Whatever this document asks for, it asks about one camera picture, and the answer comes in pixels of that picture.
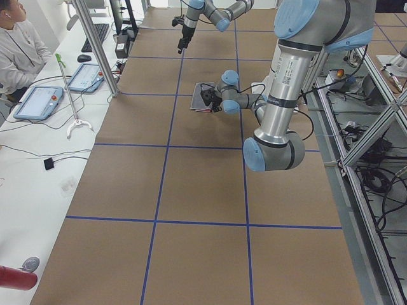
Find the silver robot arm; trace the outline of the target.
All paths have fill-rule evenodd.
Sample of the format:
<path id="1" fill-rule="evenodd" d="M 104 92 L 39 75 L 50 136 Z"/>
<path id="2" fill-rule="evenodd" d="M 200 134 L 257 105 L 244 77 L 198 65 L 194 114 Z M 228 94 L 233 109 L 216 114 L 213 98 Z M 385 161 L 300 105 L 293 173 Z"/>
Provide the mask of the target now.
<path id="1" fill-rule="evenodd" d="M 274 32 L 280 55 L 268 95 L 242 94 L 238 74 L 223 73 L 213 88 L 201 92 L 206 105 L 228 114 L 250 109 L 260 126 L 244 141 L 246 165 L 255 172 L 288 170 L 305 156 L 301 137 L 289 130 L 311 59 L 324 50 L 352 50 L 373 37 L 375 1 L 283 1 Z"/>
<path id="2" fill-rule="evenodd" d="M 218 31 L 224 32 L 233 20 L 252 9 L 254 1 L 235 1 L 231 6 L 222 10 L 217 8 L 213 1 L 207 0 L 192 0 L 186 5 L 188 7 L 186 13 L 174 17 L 172 21 L 173 27 L 182 25 L 183 36 L 177 45 L 178 54 L 181 54 L 191 42 L 197 24 L 200 21 L 200 15 L 204 15 Z"/>

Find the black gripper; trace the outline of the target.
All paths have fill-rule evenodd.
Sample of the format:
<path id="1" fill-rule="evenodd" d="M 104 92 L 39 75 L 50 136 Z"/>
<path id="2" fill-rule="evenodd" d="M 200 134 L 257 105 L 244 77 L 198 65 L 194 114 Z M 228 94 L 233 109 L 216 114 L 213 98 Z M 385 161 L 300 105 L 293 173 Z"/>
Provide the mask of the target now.
<path id="1" fill-rule="evenodd" d="M 183 50 L 188 47 L 188 41 L 190 41 L 194 35 L 194 28 L 184 25 L 182 29 L 182 35 L 183 38 L 179 40 L 177 45 L 178 54 L 181 54 Z"/>
<path id="2" fill-rule="evenodd" d="M 216 95 L 216 98 L 214 99 L 213 103 L 210 104 L 212 112 L 222 111 L 222 107 L 221 107 L 222 101 L 223 101 L 223 99 Z"/>

